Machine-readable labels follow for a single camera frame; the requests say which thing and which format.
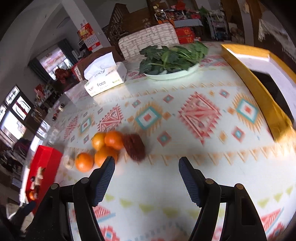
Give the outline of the orange mandarin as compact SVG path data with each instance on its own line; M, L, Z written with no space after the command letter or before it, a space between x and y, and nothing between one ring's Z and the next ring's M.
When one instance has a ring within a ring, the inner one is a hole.
M36 193L35 190L32 190L32 191L29 192L29 198L32 201L34 201L34 200L36 200L38 198L38 194Z
M101 167L107 157L113 157L115 162L118 160L118 150L115 150L112 147L104 146L100 150L98 150L94 155L95 164L98 167Z
M80 153L75 159L76 169L80 172L88 172L93 168L94 158L89 153Z
M107 132L104 142L106 146L119 151L123 148L123 134L119 131Z

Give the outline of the small white cake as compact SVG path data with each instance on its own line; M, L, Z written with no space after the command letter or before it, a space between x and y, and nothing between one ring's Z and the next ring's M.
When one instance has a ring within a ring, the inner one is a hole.
M71 170L74 167L75 160L70 155L64 155L62 157L63 165L66 169Z

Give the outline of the yellowish mandarin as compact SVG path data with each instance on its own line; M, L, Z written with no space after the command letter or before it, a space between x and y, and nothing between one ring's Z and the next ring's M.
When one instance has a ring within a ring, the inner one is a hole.
M104 132L97 132L91 139L91 144L92 147L96 150L99 151L105 146L105 135L106 133Z

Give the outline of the orange mandarin back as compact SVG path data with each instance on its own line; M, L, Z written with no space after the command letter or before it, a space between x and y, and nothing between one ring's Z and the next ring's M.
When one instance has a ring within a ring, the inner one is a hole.
M107 132L104 142L106 146L119 151L123 148L123 134L119 131Z

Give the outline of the dark red jujube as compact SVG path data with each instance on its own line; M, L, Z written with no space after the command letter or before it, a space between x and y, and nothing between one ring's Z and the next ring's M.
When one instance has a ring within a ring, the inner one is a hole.
M130 133L123 136L123 146L133 161L141 162L145 158L145 146L137 133Z

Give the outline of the red tray box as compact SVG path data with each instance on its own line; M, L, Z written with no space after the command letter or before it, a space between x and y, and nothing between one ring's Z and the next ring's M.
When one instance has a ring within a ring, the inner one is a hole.
M54 183L62 153L55 148L39 145L30 164L25 194L29 203L36 203L32 213L35 215L39 204L49 187Z

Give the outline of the patterned tablecloth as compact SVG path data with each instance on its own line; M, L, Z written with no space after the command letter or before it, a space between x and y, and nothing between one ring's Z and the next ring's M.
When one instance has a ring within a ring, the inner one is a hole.
M141 162L119 150L93 208L104 240L284 240L294 227L295 140L274 141L221 44L205 43L200 69L174 80L142 76L138 54L125 61L123 84L94 97L83 85L85 97L70 97L56 121L55 111L47 115L43 146L62 157L94 158L97 132L137 133L144 143ZM295 81L275 60L235 56L254 75L271 77L288 106L295 103L287 96ZM75 164L68 170L61 158L54 183L73 185L97 168L94 161L88 172Z

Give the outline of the small dark objects on table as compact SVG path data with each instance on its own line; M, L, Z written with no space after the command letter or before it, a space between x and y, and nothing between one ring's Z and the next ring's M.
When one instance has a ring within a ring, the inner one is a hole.
M64 110L65 104L62 103L58 106L58 108L55 110L53 117L52 117L52 121L56 121L59 113L61 113Z

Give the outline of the gold box lid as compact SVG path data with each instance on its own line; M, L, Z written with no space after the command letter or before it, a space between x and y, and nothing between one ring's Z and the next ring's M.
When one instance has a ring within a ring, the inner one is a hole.
M235 56L235 54L261 58L271 57L287 72L288 76L291 77L293 81L295 81L295 73L293 73L280 58L268 50L239 44L221 44L221 48L222 57L240 76L259 105L274 141L277 143L294 141L295 130L288 115L273 100L271 94L259 79Z

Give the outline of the white tissue box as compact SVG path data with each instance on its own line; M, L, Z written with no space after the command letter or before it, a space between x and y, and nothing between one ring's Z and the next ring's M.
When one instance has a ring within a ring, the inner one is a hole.
M122 62L115 62L112 53L95 59L85 70L86 92L94 97L125 82L127 69Z

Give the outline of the white plate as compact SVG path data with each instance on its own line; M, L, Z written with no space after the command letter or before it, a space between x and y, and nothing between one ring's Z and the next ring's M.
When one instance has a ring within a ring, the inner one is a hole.
M190 67L188 70L181 70L178 72L174 73L167 73L164 71L161 74L158 75L151 75L151 74L144 74L146 77L152 79L152 80L158 80L158 81L163 81L163 80L174 80L182 77L189 76L193 74L194 72L198 71L200 69L200 64L196 64L192 67Z

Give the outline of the brown chair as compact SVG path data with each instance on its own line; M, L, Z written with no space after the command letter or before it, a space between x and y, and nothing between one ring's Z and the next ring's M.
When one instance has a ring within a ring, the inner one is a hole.
M101 48L94 53L91 53L85 58L82 58L73 68L72 72L76 75L79 81L85 80L84 70L97 58L112 53L115 62L123 61L124 58L119 55L114 46Z

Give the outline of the green leafy vegetables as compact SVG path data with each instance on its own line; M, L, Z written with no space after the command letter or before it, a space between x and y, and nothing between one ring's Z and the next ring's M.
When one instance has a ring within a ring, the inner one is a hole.
M140 51L145 57L139 65L140 74L160 75L175 73L200 63L208 54L208 48L201 42L190 43L187 47L175 45L148 46Z

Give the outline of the white patterned chair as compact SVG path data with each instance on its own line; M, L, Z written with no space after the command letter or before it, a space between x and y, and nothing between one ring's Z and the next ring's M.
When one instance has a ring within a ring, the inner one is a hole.
M125 60L138 55L148 46L170 46L179 44L178 36L172 24L164 23L132 33L118 41Z

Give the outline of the red wall calendar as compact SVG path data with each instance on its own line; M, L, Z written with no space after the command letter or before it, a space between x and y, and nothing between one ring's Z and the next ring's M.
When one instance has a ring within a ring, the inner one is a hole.
M78 30L78 36L84 41L89 51L95 52L102 48L102 44L89 23L85 25L81 24Z

